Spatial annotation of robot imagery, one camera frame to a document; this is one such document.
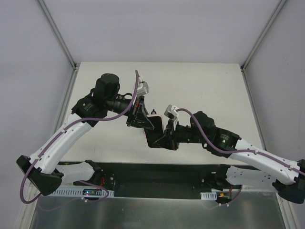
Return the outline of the black phone pink case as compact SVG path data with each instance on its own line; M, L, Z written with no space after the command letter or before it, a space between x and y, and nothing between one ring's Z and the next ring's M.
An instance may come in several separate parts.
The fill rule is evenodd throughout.
M148 116L149 121L153 124L154 129L143 130L147 145L150 148L166 148L166 144L160 140L164 137L163 118L159 114L151 114Z

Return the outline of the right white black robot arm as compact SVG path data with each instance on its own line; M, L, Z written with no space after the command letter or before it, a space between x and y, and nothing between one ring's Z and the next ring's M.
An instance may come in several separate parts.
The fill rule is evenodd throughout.
M220 165L213 175L216 189L228 185L252 186L276 192L296 204L305 201L305 161L289 160L255 147L229 130L219 128L202 111L190 115L190 125L179 125L174 118L163 126L162 117L150 116L154 136L152 148L177 150L180 143L201 144L203 149L219 157L246 163L253 169Z

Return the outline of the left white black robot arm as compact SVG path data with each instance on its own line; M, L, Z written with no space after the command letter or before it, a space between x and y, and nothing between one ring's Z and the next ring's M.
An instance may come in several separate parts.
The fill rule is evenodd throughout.
M126 116L127 126L153 130L144 104L149 86L138 74L131 99L119 94L119 77L105 73L97 79L90 93L72 108L63 125L39 150L30 156L21 155L16 163L43 196L48 196L63 184L86 181L95 186L102 181L102 169L86 160L74 165L59 165L69 149L99 122L112 121Z

